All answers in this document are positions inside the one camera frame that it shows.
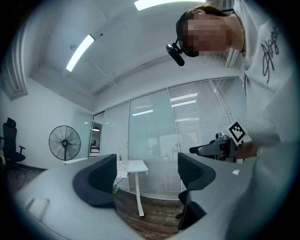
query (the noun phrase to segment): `person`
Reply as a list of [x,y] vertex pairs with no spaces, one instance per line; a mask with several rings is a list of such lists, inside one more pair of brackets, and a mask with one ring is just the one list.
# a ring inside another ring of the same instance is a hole
[[236,158],[250,158],[279,142],[299,139],[296,61],[280,27],[252,1],[235,0],[231,15],[204,5],[176,23],[178,42],[189,57],[229,47],[244,56],[246,126],[252,141]]

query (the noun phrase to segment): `ceiling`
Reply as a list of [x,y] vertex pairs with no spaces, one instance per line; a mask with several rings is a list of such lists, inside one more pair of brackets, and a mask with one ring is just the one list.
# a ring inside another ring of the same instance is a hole
[[[60,0],[52,8],[51,20],[41,24],[45,35],[31,78],[58,94],[75,91],[93,101],[129,75],[172,60],[165,46],[176,40],[175,23],[195,3],[171,3],[138,11],[135,1]],[[68,72],[69,60],[88,34],[95,42]]]

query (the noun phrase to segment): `desk leg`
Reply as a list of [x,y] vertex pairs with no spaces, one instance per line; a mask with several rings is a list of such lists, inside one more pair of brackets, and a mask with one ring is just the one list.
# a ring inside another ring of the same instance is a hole
[[139,209],[140,217],[144,216],[141,197],[140,197],[140,185],[139,185],[139,173],[135,172],[135,187],[136,187],[136,201],[137,201],[137,208]]

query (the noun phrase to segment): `chair backrest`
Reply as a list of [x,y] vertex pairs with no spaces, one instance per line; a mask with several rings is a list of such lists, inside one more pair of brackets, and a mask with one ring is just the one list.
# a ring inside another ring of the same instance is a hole
[[4,152],[15,152],[15,139],[17,136],[16,123],[11,118],[7,118],[7,122],[3,124],[3,134],[4,134]]

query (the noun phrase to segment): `head-mounted camera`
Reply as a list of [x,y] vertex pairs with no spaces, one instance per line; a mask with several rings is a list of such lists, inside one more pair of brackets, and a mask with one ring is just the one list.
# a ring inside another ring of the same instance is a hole
[[[233,11],[233,9],[227,9],[223,10],[222,12],[229,12]],[[183,23],[186,20],[186,14],[185,12],[180,19],[176,22],[176,33],[177,33],[177,39],[174,43],[168,44],[166,46],[166,49],[170,56],[177,62],[179,66],[184,65],[184,59],[181,57],[182,53],[185,53],[188,57],[197,57],[199,56],[199,52],[193,52],[193,51],[188,51],[185,49],[183,46]]]

